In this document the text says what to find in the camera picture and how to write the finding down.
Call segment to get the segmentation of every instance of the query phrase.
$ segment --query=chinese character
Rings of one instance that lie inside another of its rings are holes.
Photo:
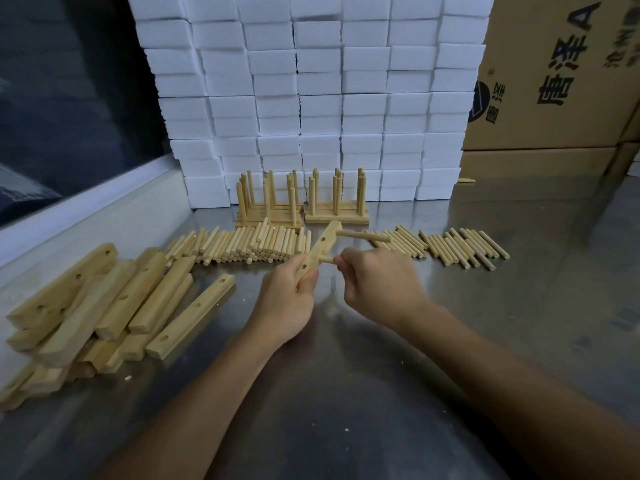
[[[491,99],[502,102],[502,97],[504,96],[504,90],[507,88],[504,84],[495,83],[493,87],[493,96]]]
[[[635,29],[632,29],[632,30],[620,29],[618,31],[618,35],[616,35],[616,40],[613,42],[613,45],[616,48],[628,47],[629,40],[631,40],[634,37],[635,33],[636,33]]]
[[[640,6],[632,6],[625,15],[625,20],[622,24],[628,27],[635,27],[638,23],[640,23]]]
[[[591,15],[593,15],[593,12],[598,8],[600,8],[600,2],[572,11],[569,16],[566,17],[566,21],[588,32],[591,30],[591,24],[589,23]]]
[[[498,119],[498,113],[500,110],[496,108],[496,106],[489,106],[486,110],[486,120],[489,121],[492,125],[495,124],[495,120]]]
[[[569,88],[574,79],[573,77],[561,77],[560,74],[556,74],[555,77],[548,75],[545,78],[545,83],[538,90],[540,92],[538,104],[557,104],[562,106],[564,104],[563,99],[567,99],[569,96]]]
[[[614,50],[612,53],[607,55],[607,61],[604,63],[604,67],[607,69],[611,67],[618,67],[620,62],[622,62],[622,59],[625,58],[626,52],[626,50]]]
[[[554,54],[551,56],[549,69],[551,69],[551,67],[553,66],[556,66],[556,70],[558,70],[565,64],[571,70],[578,69],[578,64],[575,64],[575,62],[578,62],[578,57],[580,57],[580,54],[588,48],[584,44],[584,40],[586,38],[586,35],[583,35],[579,38],[571,35],[571,37],[569,37],[569,40],[567,40],[566,42],[559,38],[556,42]]]

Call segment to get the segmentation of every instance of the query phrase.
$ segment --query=person's right arm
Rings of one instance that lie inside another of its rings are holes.
[[[430,357],[544,478],[640,478],[635,432],[434,305],[409,258],[347,249],[344,300]]]

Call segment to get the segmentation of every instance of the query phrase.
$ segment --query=person's right hand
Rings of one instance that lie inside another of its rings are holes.
[[[347,305],[374,322],[395,330],[432,306],[411,259],[397,251],[347,248],[333,262],[344,276]]]

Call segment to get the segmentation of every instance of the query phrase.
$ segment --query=person's left hand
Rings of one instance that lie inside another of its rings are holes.
[[[309,271],[298,283],[296,273],[306,254],[297,254],[265,275],[248,327],[259,330],[277,349],[305,327],[314,309],[318,270]]]

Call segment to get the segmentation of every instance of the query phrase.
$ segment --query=metal table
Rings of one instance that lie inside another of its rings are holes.
[[[417,262],[429,296],[473,329],[640,426],[640,180],[458,185],[452,201],[369,203],[371,229],[487,231],[498,269]],[[176,235],[231,228],[199,210]],[[321,226],[311,226],[314,238]],[[369,244],[339,238],[333,252]],[[196,377],[246,322],[267,263],[199,267],[192,299],[220,273],[236,288],[173,363],[146,358],[77,381],[0,423],[5,479],[84,478]],[[484,479],[531,475],[500,433],[427,358],[366,321],[321,266],[308,327],[268,362],[208,478]]]

